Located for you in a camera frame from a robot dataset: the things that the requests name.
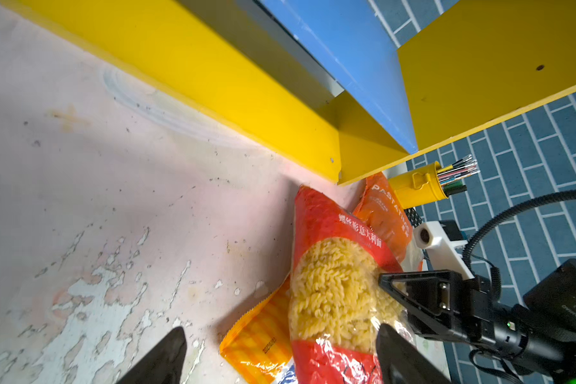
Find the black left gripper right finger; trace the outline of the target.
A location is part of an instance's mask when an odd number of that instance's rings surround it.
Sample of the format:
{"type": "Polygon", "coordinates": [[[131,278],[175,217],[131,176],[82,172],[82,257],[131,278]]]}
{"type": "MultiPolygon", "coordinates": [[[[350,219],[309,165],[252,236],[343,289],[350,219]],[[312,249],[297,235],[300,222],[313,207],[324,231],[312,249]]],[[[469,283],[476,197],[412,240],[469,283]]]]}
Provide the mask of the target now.
{"type": "Polygon", "coordinates": [[[440,370],[388,324],[379,327],[376,353],[385,384],[451,384],[440,370]]]}

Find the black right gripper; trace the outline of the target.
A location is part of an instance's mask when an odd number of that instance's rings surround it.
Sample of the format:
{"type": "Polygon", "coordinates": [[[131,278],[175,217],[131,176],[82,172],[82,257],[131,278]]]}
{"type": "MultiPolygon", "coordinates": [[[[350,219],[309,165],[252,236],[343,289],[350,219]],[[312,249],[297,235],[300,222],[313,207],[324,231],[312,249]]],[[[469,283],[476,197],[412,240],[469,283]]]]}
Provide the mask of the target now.
{"type": "Polygon", "coordinates": [[[451,270],[379,275],[379,287],[401,304],[408,323],[424,339],[441,339],[472,347],[477,355],[496,360],[491,374],[563,374],[566,347],[537,331],[511,308],[491,298],[484,278],[463,280],[451,270]]]}

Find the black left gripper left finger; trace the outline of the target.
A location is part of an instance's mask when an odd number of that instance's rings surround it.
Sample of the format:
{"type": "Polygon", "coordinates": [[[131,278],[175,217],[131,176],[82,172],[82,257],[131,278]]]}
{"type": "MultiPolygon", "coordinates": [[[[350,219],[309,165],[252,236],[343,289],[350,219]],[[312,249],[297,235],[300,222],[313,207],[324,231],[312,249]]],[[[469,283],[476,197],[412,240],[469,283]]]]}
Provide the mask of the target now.
{"type": "Polygon", "coordinates": [[[177,326],[127,371],[117,384],[180,383],[186,355],[187,337],[184,328],[177,326]]]}

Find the red fusilli bag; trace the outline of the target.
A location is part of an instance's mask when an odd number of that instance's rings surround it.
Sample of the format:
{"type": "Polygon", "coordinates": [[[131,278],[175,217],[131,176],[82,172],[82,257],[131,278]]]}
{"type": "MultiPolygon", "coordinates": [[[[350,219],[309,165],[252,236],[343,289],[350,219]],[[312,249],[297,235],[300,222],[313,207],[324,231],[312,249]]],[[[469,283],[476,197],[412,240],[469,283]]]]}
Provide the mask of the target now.
{"type": "Polygon", "coordinates": [[[300,383],[381,383],[376,338],[403,307],[379,287],[401,272],[385,242],[322,192],[294,200],[288,324],[300,383]]]}

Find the blue macaroni bag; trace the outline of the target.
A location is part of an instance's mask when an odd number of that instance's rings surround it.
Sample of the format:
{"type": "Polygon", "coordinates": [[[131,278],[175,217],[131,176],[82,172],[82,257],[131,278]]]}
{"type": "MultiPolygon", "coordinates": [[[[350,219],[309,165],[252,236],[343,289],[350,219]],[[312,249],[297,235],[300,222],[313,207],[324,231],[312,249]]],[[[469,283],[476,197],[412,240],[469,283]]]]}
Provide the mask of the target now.
{"type": "Polygon", "coordinates": [[[290,279],[230,328],[219,353],[246,383],[296,383],[288,326],[290,279]]]}

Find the orange pasta bag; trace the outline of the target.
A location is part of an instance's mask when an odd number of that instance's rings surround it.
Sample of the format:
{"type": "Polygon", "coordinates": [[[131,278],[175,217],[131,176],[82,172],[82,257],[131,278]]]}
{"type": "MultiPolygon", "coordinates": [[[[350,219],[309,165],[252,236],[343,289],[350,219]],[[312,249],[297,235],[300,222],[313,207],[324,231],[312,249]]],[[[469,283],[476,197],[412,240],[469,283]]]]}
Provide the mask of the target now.
{"type": "Polygon", "coordinates": [[[403,271],[422,271],[424,256],[414,241],[414,227],[384,173],[366,178],[353,215],[381,238],[403,271]]]}

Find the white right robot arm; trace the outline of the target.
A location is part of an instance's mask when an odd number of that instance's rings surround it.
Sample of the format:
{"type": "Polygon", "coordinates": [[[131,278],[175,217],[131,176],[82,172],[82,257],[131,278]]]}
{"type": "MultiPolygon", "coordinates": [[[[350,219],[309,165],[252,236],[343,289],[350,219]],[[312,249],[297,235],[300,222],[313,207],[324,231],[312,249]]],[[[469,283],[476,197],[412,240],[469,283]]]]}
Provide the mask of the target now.
{"type": "Polygon", "coordinates": [[[465,344],[469,360],[486,358],[483,371],[520,383],[542,374],[555,383],[576,383],[576,259],[568,259],[512,307],[500,300],[501,276],[475,275],[474,249],[513,217],[552,203],[576,200],[576,190],[543,195],[494,216],[468,241],[452,221],[417,228],[431,270],[386,273],[379,287],[406,308],[409,324],[424,339],[465,344]]]}

